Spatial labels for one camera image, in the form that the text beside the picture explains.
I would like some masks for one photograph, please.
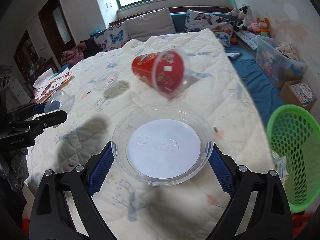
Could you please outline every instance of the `white paper disc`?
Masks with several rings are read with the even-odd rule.
[[[127,158],[142,174],[169,179],[190,170],[200,150],[200,138],[190,126],[158,119],[142,125],[129,137]]]

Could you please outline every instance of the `transparent plastic bowl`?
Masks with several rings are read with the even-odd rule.
[[[70,96],[63,90],[57,90],[50,96],[48,102],[45,104],[44,113],[48,114],[51,112],[63,110],[67,114],[69,114],[75,101],[75,95]]]
[[[107,97],[119,89],[118,83],[119,72],[111,71],[101,76],[95,83],[94,90]]]
[[[148,105],[134,110],[112,136],[115,160],[130,176],[171,186],[196,175],[213,149],[208,121],[187,104]]]

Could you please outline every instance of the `cardboard box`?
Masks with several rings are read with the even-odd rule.
[[[301,83],[301,81],[295,80],[295,81],[285,82],[282,87],[282,90],[280,91],[279,96],[281,97],[281,99],[284,101],[284,103],[286,105],[300,106],[300,107],[306,109],[308,112],[310,112],[310,110],[313,107],[313,105],[315,104],[316,100],[312,101],[311,103],[309,103],[307,105],[303,105],[302,103],[300,103],[298,98],[295,96],[295,94],[290,89],[291,85],[297,84],[297,83]]]

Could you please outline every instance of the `butterfly pillow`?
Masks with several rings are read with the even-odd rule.
[[[230,47],[230,38],[231,36],[225,32],[214,33],[216,38],[220,41],[223,47],[229,48]]]
[[[102,51],[107,51],[107,30],[96,33],[93,37],[95,43],[102,49]]]
[[[107,51],[122,48],[130,40],[124,22],[109,27],[106,33],[108,38]]]
[[[124,23],[113,25],[94,36],[94,41],[102,48],[102,51],[122,48],[129,40],[130,37]]]
[[[194,32],[195,29],[204,30],[206,28],[214,30],[217,26],[216,20],[219,18],[219,16],[213,14],[188,10],[185,22],[185,32]]]

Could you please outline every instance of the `quilted bedspread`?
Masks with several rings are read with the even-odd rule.
[[[215,129],[215,143],[224,154],[251,171],[274,168],[267,137],[257,109],[227,58],[220,42],[206,29],[198,33],[129,41],[123,48],[100,52],[72,68],[75,78],[64,88],[76,95],[65,123],[48,128],[28,148],[29,178],[36,193],[47,169],[56,173],[85,164],[111,140],[120,120],[140,106],[166,102],[153,88],[135,77],[131,62],[142,54],[181,47],[191,62],[192,84],[172,102],[186,102]],[[123,85],[102,97],[93,90],[107,71],[119,71]],[[118,239],[205,239],[223,214],[230,197],[223,192],[210,165],[192,179],[170,187],[145,185],[113,163],[100,192],[92,197],[102,218]],[[71,195],[70,213],[79,232],[86,234]],[[249,203],[239,231],[245,229],[254,200]]]

